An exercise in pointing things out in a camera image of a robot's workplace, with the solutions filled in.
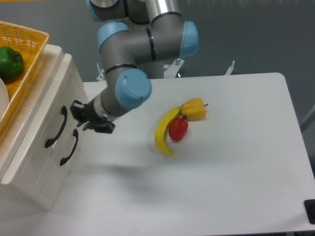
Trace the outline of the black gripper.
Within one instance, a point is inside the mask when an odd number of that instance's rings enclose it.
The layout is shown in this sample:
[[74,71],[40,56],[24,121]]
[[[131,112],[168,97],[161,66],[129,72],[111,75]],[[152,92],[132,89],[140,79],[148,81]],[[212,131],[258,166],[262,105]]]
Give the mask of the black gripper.
[[81,127],[83,131],[89,129],[104,134],[111,134],[114,131],[115,125],[103,108],[100,94],[84,105],[80,101],[74,100],[70,111],[73,118],[79,120],[77,127]]

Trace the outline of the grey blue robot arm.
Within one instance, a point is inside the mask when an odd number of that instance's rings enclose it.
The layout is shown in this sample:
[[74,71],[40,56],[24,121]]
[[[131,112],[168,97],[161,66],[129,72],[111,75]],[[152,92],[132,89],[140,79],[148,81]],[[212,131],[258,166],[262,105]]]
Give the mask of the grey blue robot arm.
[[112,133],[114,120],[141,106],[152,91],[141,65],[197,53],[198,30],[182,18],[177,0],[89,0],[107,87],[92,101],[73,101],[83,130]]

